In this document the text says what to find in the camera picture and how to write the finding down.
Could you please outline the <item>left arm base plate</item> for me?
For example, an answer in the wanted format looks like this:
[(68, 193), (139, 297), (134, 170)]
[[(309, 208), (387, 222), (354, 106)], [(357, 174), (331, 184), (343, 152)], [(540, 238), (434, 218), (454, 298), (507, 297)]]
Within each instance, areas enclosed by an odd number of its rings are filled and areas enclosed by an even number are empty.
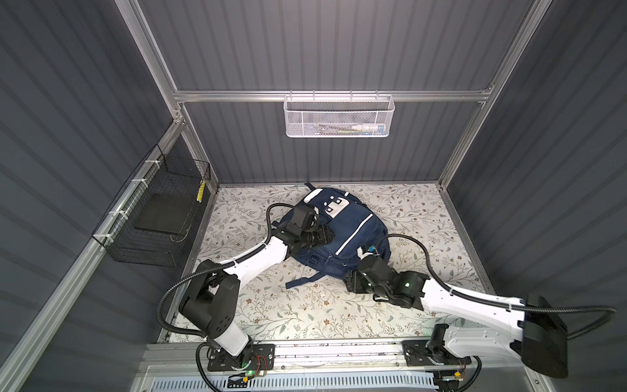
[(259, 343), (248, 344), (237, 356), (226, 349), (212, 350), (206, 369), (209, 372), (269, 371), (274, 368), (275, 351), (276, 345)]

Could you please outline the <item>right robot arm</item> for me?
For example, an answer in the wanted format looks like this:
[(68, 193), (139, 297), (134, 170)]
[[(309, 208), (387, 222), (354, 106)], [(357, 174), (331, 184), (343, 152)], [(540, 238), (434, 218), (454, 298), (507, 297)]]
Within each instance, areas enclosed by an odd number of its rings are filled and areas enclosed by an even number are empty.
[(473, 328), (437, 323), (419, 353), (436, 365), (468, 364), (473, 357), (517, 361), (547, 377), (568, 376), (567, 329), (558, 315), (515, 310), (520, 300), (478, 294), (463, 289), (456, 296), (427, 274), (398, 273), (379, 256), (367, 254), (356, 270), (343, 279), (349, 292), (371, 294), (374, 299), (404, 309), (444, 313), (474, 322)]

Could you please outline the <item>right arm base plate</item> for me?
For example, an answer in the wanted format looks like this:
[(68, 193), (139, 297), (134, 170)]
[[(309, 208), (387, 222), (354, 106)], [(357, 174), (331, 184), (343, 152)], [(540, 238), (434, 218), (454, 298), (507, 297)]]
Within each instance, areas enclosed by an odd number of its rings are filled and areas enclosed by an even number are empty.
[(443, 341), (405, 340), (402, 341), (403, 355), (408, 366), (445, 366), (465, 367), (473, 363), (470, 356), (458, 357), (452, 354)]

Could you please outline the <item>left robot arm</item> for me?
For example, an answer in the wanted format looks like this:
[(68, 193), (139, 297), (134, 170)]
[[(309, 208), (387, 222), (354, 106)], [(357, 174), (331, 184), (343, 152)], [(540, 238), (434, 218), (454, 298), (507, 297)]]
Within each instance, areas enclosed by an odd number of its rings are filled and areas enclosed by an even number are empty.
[(272, 204), (266, 209), (266, 238), (227, 261), (204, 261), (189, 279), (179, 313), (196, 335), (243, 362), (252, 339), (234, 321), (240, 289), (272, 266), (304, 250), (328, 245), (335, 234), (309, 204)]

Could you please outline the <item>navy blue student backpack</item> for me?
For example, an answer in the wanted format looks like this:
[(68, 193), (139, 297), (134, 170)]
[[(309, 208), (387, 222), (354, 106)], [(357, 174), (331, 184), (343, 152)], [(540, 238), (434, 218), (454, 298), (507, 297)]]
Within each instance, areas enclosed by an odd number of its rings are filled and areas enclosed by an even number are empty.
[(358, 197), (335, 188), (306, 185), (310, 192), (299, 204), (308, 204), (318, 213), (319, 223), (333, 232), (331, 243), (320, 247), (302, 248), (294, 258), (316, 274), (287, 282), (292, 289), (316, 282), (324, 277), (343, 279), (356, 271), (360, 261), (358, 250), (374, 251), (385, 261), (391, 256), (390, 242), (385, 239), (388, 229), (384, 222)]

